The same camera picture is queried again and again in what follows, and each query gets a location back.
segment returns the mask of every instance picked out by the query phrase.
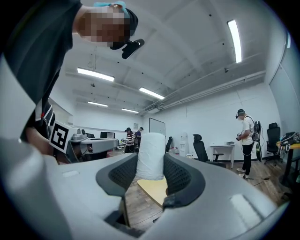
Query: white cylinder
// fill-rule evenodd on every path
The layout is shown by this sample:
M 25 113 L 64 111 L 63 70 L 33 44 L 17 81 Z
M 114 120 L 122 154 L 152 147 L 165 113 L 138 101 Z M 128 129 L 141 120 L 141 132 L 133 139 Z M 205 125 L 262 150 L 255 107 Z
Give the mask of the white cylinder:
M 165 136 L 147 133 L 142 136 L 136 176 L 147 180 L 164 178 Z

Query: black shirt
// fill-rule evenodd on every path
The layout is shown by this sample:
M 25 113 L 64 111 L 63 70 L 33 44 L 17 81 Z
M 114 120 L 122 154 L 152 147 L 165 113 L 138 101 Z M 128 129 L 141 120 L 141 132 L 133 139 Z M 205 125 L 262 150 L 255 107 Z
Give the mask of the black shirt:
M 73 47 L 73 21 L 81 6 L 79 0 L 39 0 L 16 26 L 4 50 L 28 96 L 36 105 L 42 100 L 42 112 L 65 54 Z

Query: man in white shirt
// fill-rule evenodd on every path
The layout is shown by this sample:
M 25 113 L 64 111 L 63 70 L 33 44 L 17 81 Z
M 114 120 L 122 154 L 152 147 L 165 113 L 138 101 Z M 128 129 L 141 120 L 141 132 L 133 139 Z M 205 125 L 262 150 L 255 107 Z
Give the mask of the man in white shirt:
M 248 178 L 251 168 L 251 155 L 253 149 L 253 133 L 254 133 L 254 121 L 245 113 L 243 109 L 239 109 L 236 118 L 243 121 L 243 130 L 241 135 L 237 137 L 238 141 L 242 141 L 244 164 L 242 168 L 238 168 L 237 171 L 242 172 L 239 176 Z

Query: striped shirt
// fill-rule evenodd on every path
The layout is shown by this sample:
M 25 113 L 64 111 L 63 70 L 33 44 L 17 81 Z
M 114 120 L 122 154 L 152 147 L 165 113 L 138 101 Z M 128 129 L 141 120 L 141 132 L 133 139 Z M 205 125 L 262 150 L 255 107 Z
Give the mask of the striped shirt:
M 127 146 L 133 146 L 135 144 L 135 135 L 134 134 L 130 134 L 130 133 L 127 134 L 126 139 L 127 139 L 127 141 L 129 141 L 126 143 Z

